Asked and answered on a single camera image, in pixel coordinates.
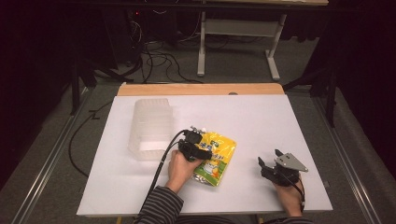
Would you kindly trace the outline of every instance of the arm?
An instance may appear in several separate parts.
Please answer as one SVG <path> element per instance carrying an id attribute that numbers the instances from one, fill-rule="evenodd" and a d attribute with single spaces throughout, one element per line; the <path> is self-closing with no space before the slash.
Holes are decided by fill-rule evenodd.
<path id="1" fill-rule="evenodd" d="M 304 191 L 301 180 L 296 183 L 296 186 Z M 282 223 L 301 223 L 301 224 L 313 224 L 314 222 L 303 217 L 301 211 L 301 194 L 293 186 L 282 187 L 274 183 L 276 188 L 277 197 L 280 200 L 283 208 L 285 209 L 288 217 L 280 218 L 265 222 L 265 224 L 282 224 Z"/>
<path id="2" fill-rule="evenodd" d="M 175 223 L 183 206 L 183 200 L 177 194 L 201 162 L 189 162 L 178 150 L 172 151 L 168 167 L 169 179 L 165 187 L 157 186 L 150 193 L 135 223 Z"/>

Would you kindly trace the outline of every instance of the white desk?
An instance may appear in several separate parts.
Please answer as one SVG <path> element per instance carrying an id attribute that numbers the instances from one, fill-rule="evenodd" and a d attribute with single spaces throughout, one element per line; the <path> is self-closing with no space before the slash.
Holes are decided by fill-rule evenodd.
<path id="1" fill-rule="evenodd" d="M 243 85 L 247 86 L 247 92 L 255 87 L 254 84 Z M 191 87 L 191 92 L 206 86 L 214 91 L 221 89 L 216 88 L 219 84 L 166 85 L 165 88 L 179 90 L 178 86 L 184 87 L 184 90 Z M 237 143 L 233 158 L 218 187 L 191 180 L 181 190 L 179 196 L 185 201 L 182 214 L 254 214 L 282 211 L 272 183 L 261 177 L 261 167 L 257 160 L 260 156 L 267 165 L 274 165 L 275 148 L 284 153 L 293 153 L 309 169 L 308 173 L 302 173 L 306 191 L 305 211 L 332 210 L 289 99 L 287 95 L 279 92 L 248 95 L 120 96 L 125 94 L 125 91 L 120 91 L 111 107 L 78 215 L 115 217 L 139 212 L 158 162 L 136 161 L 128 150 L 134 102 L 138 99 L 163 97 L 169 100 L 174 109 L 175 133 L 194 125 L 221 133 Z M 157 184 L 163 185 L 166 179 L 167 164 L 163 167 Z"/>
<path id="2" fill-rule="evenodd" d="M 207 0 L 206 2 L 237 2 L 248 4 L 278 4 L 297 6 L 327 6 L 327 0 Z M 286 14 L 279 17 L 278 21 L 237 21 L 237 20 L 216 20 L 207 19 L 206 13 L 201 13 L 201 43 L 198 54 L 198 77 L 205 75 L 205 36 L 212 35 L 247 35 L 272 37 L 273 43 L 269 49 L 265 50 L 265 57 L 270 68 L 272 79 L 280 80 L 277 72 L 274 55 L 285 25 Z"/>

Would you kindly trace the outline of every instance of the chip bag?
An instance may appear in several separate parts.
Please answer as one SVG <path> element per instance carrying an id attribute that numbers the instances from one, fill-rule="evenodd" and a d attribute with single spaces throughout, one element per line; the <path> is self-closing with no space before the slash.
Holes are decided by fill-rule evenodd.
<path id="1" fill-rule="evenodd" d="M 236 143 L 218 133 L 203 133 L 198 148 L 212 152 L 212 159 L 203 161 L 194 170 L 193 178 L 203 184 L 217 186 L 230 163 Z"/>

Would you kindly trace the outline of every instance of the aluminum rail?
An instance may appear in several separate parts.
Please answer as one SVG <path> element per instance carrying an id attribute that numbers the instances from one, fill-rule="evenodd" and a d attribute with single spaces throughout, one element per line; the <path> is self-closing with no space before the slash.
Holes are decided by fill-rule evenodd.
<path id="1" fill-rule="evenodd" d="M 349 182 L 350 187 L 352 188 L 353 193 L 355 194 L 356 200 L 358 201 L 359 206 L 361 207 L 361 211 L 367 223 L 369 224 L 380 224 L 382 223 L 379 219 L 377 212 L 375 211 L 375 207 L 373 206 L 365 187 L 361 183 L 361 180 L 358 177 L 358 174 L 355 171 L 355 168 L 350 161 L 347 152 L 336 132 L 336 130 L 329 124 L 325 116 L 325 110 L 322 102 L 318 97 L 313 97 L 312 101 L 315 107 L 318 109 L 319 114 L 322 120 L 325 122 L 330 136 L 332 137 L 333 142 L 335 143 L 336 155 L 341 162 L 341 166 L 346 175 L 346 179 Z"/>
<path id="2" fill-rule="evenodd" d="M 12 220 L 12 224 L 20 224 L 26 223 L 27 219 L 29 218 L 30 214 L 32 213 L 33 209 L 35 208 L 35 203 L 38 201 L 41 192 L 43 191 L 44 187 L 46 187 L 47 182 L 50 179 L 50 175 L 54 170 L 59 158 L 62 155 L 64 150 L 64 142 L 69 136 L 70 131 L 72 130 L 74 123 L 76 122 L 78 115 L 81 111 L 81 108 L 86 104 L 89 96 L 91 95 L 92 90 L 88 88 L 84 88 L 82 91 L 82 102 L 76 112 L 75 115 L 71 116 L 64 128 L 62 129 L 61 134 L 59 135 L 57 141 L 55 142 L 54 147 L 52 148 L 51 152 L 49 153 L 46 162 L 44 163 L 43 167 L 40 170 L 37 178 L 35 179 L 34 184 L 30 188 L 28 194 L 26 195 L 23 203 L 21 204 L 20 209 L 18 210 L 17 214 L 15 215 L 14 219 Z"/>

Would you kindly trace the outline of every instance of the wrist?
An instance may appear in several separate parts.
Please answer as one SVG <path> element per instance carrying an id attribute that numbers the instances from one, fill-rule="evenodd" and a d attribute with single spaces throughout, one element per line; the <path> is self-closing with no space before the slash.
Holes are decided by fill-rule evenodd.
<path id="1" fill-rule="evenodd" d="M 183 183 L 173 181 L 173 180 L 168 180 L 168 182 L 166 182 L 165 186 L 167 188 L 169 188 L 170 190 L 172 190 L 175 194 L 178 194 L 181 187 L 183 187 Z"/>
<path id="2" fill-rule="evenodd" d="M 300 208 L 298 209 L 287 209 L 286 213 L 288 217 L 302 217 L 303 213 L 301 212 Z"/>

